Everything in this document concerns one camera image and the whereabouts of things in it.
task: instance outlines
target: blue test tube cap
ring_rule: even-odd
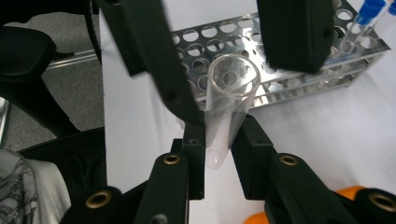
[[[393,16],[396,16],[396,1],[390,4],[389,13],[392,14]]]
[[[369,24],[384,6],[384,0],[366,0],[359,11],[359,16],[356,19],[356,22],[360,25]]]

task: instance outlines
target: gray carpet floor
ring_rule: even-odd
[[[83,16],[52,13],[34,17],[25,24],[9,25],[46,33],[60,52],[92,49]],[[54,99],[78,129],[85,131],[104,126],[102,68],[97,60],[50,69],[42,77]],[[2,148],[20,150],[54,138],[50,131],[15,105],[10,105]]]

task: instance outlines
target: white table surface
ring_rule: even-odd
[[[360,7],[361,0],[350,1]],[[164,0],[172,30],[257,11],[255,0]],[[125,192],[148,179],[155,159],[181,138],[177,118],[148,74],[130,78],[101,18],[108,184]],[[385,36],[396,49],[396,31]],[[254,109],[278,152],[303,158],[330,189],[353,185],[396,194],[396,50],[349,88]],[[205,199],[190,203],[190,223],[242,223],[263,210],[249,202],[231,153],[205,170]]]

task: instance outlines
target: orange object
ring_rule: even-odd
[[[341,194],[342,196],[348,198],[349,200],[355,200],[356,193],[361,190],[365,189],[365,187],[362,186],[353,186],[350,188],[346,189],[339,189],[336,192]],[[267,215],[264,212],[255,214],[251,217],[248,217],[245,221],[244,224],[269,224],[270,222],[268,221]]]

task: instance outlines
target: metal test tube rack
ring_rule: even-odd
[[[342,52],[339,48],[341,39],[357,12],[344,0],[333,0],[333,6],[334,41],[329,58],[317,74],[276,70],[267,65],[258,13],[173,32],[177,54],[200,109],[205,109],[207,68],[222,54],[245,55],[260,69],[262,84],[252,108],[352,84],[365,69],[390,50],[390,47],[373,34],[365,37],[364,44],[359,44],[353,53]]]

